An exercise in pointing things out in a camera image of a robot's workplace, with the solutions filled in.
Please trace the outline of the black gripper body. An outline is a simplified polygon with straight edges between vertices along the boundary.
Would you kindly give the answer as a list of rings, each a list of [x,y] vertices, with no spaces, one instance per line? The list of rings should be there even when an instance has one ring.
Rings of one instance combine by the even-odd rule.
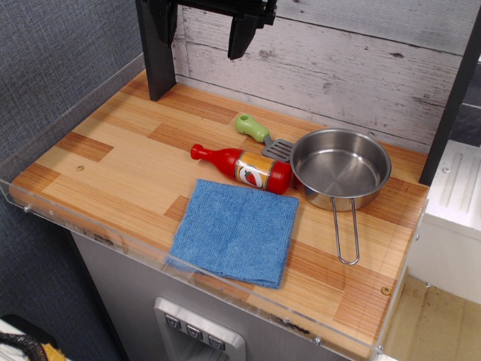
[[[229,1],[229,0],[180,0],[175,1],[178,5],[196,8],[207,12],[222,14],[230,17],[244,14],[252,15],[261,20],[262,24],[272,25],[276,16],[276,1]],[[149,1],[144,1],[149,10]]]

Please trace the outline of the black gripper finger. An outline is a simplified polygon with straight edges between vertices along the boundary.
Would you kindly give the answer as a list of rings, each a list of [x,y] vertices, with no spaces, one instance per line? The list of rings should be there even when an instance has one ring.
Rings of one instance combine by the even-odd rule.
[[[177,3],[172,0],[150,0],[149,12],[159,40],[171,47],[177,29]]]
[[[242,17],[233,17],[228,43],[228,58],[230,60],[241,58],[255,33],[256,17],[249,14],[244,14]]]

